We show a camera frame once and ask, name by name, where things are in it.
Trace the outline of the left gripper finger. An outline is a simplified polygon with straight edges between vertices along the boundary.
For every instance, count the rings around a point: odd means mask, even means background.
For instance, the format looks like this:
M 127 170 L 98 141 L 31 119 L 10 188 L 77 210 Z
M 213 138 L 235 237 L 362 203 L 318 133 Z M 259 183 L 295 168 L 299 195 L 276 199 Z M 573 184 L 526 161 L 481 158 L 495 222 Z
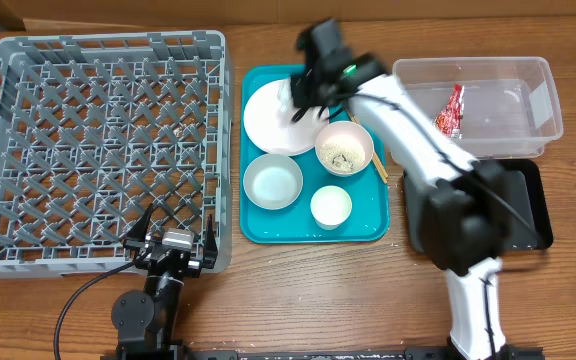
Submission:
M 145 242 L 153 212 L 154 206 L 153 204 L 150 204 L 137 222 L 127 232 L 123 240 L 124 245 L 137 245 Z
M 218 246 L 216 243 L 215 232 L 213 228 L 213 216 L 209 215 L 205 228 L 205 240 L 203 243 L 203 267 L 213 269 L 218 257 Z

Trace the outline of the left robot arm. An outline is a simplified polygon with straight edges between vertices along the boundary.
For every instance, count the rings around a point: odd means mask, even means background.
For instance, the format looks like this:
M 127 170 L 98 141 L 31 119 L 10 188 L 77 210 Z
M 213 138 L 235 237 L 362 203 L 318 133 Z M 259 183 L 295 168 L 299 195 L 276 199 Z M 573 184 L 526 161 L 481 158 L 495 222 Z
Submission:
M 130 290 L 113 304 L 111 320 L 118 331 L 117 359 L 191 359 L 189 346 L 173 338 L 184 280 L 212 269 L 218 257 L 213 217 L 205 236 L 170 228 L 150 235 L 154 207 L 127 232 L 125 249 L 134 253 L 134 267 L 146 272 L 144 288 Z

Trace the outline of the wooden chopstick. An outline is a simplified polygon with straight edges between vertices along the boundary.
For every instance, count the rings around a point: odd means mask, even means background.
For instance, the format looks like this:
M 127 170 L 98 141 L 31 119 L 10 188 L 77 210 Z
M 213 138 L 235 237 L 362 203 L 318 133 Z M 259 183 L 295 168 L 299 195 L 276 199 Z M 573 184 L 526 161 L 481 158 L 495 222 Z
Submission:
M 355 117 L 355 115 L 350 110 L 347 110 L 346 113 L 348 114 L 348 116 L 352 122 L 354 122 L 358 125 L 361 124 L 361 122 Z M 373 163 L 375 169 L 377 170 L 382 182 L 384 184 L 387 184 L 388 183 L 388 174 L 387 174 L 386 169 L 385 169 L 384 165 L 382 164 L 376 150 L 373 150 L 372 163 Z

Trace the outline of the white cup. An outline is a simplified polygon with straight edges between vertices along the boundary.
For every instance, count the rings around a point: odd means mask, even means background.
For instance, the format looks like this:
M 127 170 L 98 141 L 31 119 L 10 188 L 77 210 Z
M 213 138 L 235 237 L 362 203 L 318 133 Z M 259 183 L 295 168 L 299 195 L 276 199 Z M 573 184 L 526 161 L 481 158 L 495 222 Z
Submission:
M 341 187 L 324 186 L 313 194 L 310 210 L 320 228 L 333 230 L 349 218 L 352 212 L 352 200 Z

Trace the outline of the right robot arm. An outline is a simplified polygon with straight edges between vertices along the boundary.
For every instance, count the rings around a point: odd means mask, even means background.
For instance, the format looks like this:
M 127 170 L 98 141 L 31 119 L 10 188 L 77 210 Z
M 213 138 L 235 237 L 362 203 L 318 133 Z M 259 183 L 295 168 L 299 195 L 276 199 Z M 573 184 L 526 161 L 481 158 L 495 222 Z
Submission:
M 515 212 L 505 170 L 480 162 L 431 123 L 398 78 L 370 53 L 355 59 L 310 56 L 290 78 L 299 113 L 347 104 L 393 153 L 421 195 L 417 234 L 446 277 L 450 343 L 462 359 L 496 359 L 506 344 L 497 275 Z

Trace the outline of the pink bowl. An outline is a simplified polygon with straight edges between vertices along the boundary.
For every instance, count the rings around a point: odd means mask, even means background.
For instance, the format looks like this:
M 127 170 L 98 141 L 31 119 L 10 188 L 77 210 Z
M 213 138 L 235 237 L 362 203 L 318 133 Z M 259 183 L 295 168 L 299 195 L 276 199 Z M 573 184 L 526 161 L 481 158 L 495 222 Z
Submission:
M 336 121 L 318 134 L 315 153 L 329 173 L 348 177 L 372 162 L 374 142 L 363 126 L 352 121 Z

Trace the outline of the grey bowl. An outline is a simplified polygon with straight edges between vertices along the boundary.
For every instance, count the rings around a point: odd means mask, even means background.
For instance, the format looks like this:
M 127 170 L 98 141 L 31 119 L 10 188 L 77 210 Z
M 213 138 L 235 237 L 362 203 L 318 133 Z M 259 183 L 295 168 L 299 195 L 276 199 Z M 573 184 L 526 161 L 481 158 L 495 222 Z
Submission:
M 280 210 L 292 204 L 303 188 L 299 165 L 290 157 L 264 154 L 246 168 L 242 185 L 246 196 L 256 206 Z

